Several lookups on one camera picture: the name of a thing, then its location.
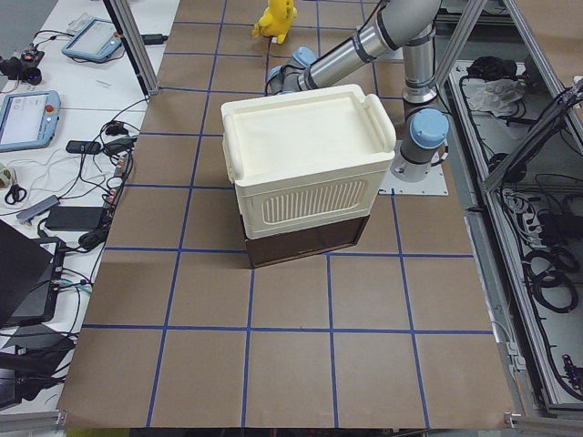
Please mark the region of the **grey robot arm near cabinet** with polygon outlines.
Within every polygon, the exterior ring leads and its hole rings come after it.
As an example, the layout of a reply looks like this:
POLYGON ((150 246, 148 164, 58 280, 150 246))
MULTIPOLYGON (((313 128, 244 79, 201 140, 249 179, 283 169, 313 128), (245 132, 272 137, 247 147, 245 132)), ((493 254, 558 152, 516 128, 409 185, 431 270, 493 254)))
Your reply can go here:
POLYGON ((403 51, 405 118, 438 98, 435 76, 435 18, 439 1, 381 1, 351 36, 318 57, 296 48, 286 64, 274 67, 265 94, 278 95, 332 86, 389 51, 403 51))

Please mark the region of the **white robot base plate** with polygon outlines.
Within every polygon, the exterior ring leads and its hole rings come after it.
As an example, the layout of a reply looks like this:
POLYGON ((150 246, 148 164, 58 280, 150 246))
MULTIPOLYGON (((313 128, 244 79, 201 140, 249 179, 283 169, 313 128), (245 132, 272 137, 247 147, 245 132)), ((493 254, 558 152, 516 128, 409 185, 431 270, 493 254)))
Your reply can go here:
POLYGON ((424 165, 415 165, 401 157, 400 147, 403 141, 396 142, 395 157, 390 169, 385 173, 384 180, 378 190, 379 195, 411 195, 411 196, 438 196, 449 194, 444 170, 441 164, 433 167, 439 159, 436 151, 431 161, 424 165))

